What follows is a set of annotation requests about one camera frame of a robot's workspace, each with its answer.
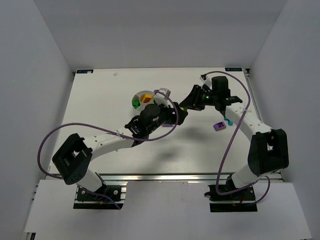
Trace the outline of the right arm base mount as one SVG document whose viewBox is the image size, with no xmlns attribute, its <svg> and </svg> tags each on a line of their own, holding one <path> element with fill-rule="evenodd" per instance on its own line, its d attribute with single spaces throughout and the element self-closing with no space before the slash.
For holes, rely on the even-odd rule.
<svg viewBox="0 0 320 240">
<path fill-rule="evenodd" d="M 257 212 L 256 195 L 253 187 L 228 195 L 219 195 L 215 185 L 209 185 L 204 196 L 209 199 L 211 213 L 250 213 Z"/>
</svg>

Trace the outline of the orange 2x4 lego brick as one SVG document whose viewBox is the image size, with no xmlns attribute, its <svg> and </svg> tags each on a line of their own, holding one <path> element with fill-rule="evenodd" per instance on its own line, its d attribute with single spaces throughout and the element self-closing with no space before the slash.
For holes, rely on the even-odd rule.
<svg viewBox="0 0 320 240">
<path fill-rule="evenodd" d="M 152 100 L 152 95 L 151 94 L 143 94 L 139 97 L 139 100 L 141 103 L 149 103 Z"/>
</svg>

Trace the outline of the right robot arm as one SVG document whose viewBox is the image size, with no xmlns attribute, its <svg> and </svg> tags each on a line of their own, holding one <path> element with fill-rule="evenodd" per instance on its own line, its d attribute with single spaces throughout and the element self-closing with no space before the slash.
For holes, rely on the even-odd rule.
<svg viewBox="0 0 320 240">
<path fill-rule="evenodd" d="M 179 104 L 182 108 L 202 111 L 213 106 L 224 118 L 236 125 L 234 133 L 241 131 L 250 141 L 247 164 L 231 174 L 220 196 L 232 195 L 252 186 L 259 179 L 289 166 L 287 134 L 273 129 L 249 111 L 238 96 L 232 96 L 226 76 L 208 79 L 201 76 L 203 85 L 194 85 L 190 94 Z"/>
</svg>

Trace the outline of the purple 2x4 lego brick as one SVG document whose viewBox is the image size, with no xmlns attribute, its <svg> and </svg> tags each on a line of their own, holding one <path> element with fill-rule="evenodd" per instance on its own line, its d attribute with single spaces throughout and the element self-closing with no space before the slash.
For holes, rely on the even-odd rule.
<svg viewBox="0 0 320 240">
<path fill-rule="evenodd" d="M 174 127 L 174 124 L 164 123 L 164 124 L 162 124 L 162 127 L 165 127 L 165 128 L 172 128 L 172 127 Z"/>
</svg>

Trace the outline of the green curved lego brick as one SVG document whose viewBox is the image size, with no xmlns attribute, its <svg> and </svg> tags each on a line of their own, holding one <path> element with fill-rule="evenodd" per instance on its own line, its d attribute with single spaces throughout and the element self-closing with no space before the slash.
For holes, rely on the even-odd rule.
<svg viewBox="0 0 320 240">
<path fill-rule="evenodd" d="M 132 106 L 134 109 L 137 109 L 140 106 L 140 101 L 139 100 L 134 100 L 132 102 Z"/>
</svg>

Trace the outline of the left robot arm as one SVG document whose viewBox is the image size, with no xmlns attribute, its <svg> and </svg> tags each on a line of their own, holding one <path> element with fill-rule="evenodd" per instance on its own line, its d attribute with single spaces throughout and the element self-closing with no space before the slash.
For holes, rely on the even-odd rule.
<svg viewBox="0 0 320 240">
<path fill-rule="evenodd" d="M 77 184 L 96 193 L 103 183 L 98 174 L 89 169 L 90 162 L 102 155 L 142 144 L 163 124 L 180 126 L 188 112 L 177 102 L 173 106 L 149 104 L 115 135 L 104 133 L 81 137 L 73 133 L 53 155 L 52 161 L 67 185 Z"/>
</svg>

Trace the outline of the cyan lego brick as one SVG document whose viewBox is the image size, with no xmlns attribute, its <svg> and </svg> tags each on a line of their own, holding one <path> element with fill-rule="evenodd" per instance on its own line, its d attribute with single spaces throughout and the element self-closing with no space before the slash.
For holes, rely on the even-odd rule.
<svg viewBox="0 0 320 240">
<path fill-rule="evenodd" d="M 232 126 L 232 125 L 234 124 L 233 121 L 231 121 L 230 119 L 228 119 L 228 118 L 226 118 L 226 117 L 224 117 L 224 120 L 227 121 L 227 124 L 228 124 L 229 126 Z"/>
</svg>

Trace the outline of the purple curved lego brick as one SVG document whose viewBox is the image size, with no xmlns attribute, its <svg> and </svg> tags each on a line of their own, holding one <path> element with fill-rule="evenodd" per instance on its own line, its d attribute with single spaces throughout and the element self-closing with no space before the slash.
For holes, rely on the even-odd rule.
<svg viewBox="0 0 320 240">
<path fill-rule="evenodd" d="M 214 128 L 215 131 L 223 130 L 223 129 L 225 129 L 226 127 L 227 127 L 227 126 L 226 126 L 226 124 L 225 124 L 223 121 L 218 122 L 218 123 L 215 123 L 215 124 L 213 125 L 213 128 Z"/>
</svg>

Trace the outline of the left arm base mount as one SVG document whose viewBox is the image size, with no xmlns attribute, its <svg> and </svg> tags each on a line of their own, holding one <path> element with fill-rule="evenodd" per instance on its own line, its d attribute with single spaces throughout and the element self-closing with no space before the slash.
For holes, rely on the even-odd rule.
<svg viewBox="0 0 320 240">
<path fill-rule="evenodd" d="M 106 183 L 101 189 L 89 193 L 83 187 L 77 186 L 73 209 L 76 210 L 120 210 L 126 199 L 125 183 Z"/>
</svg>

